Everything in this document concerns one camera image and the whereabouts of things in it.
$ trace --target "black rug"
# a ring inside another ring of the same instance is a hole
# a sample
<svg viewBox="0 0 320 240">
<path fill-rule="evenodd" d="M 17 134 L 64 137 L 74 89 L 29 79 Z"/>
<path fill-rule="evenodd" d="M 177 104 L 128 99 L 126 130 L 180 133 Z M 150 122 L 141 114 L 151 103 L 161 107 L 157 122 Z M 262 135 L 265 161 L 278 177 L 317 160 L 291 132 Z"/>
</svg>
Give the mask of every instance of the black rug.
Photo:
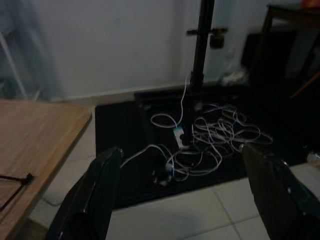
<svg viewBox="0 0 320 240">
<path fill-rule="evenodd" d="M 292 166 L 304 162 L 302 143 L 284 126 L 276 124 L 273 116 L 251 97 L 229 100 L 244 112 L 250 122 L 273 135 L 273 149 Z M 173 152 L 177 144 L 171 129 L 154 127 L 149 119 L 153 113 L 175 113 L 179 104 L 170 103 L 143 106 L 135 101 L 97 106 L 95 109 L 96 154 L 117 146 L 124 151 L 124 158 L 145 148 L 148 144 L 165 144 Z M 206 176 L 189 177 L 184 182 L 172 181 L 163 187 L 153 183 L 155 160 L 161 157 L 157 150 L 148 150 L 133 159 L 120 171 L 115 209 L 126 208 L 143 202 L 180 194 L 187 191 L 246 177 L 241 156 L 235 154 L 222 161 L 218 170 Z"/>
</svg>

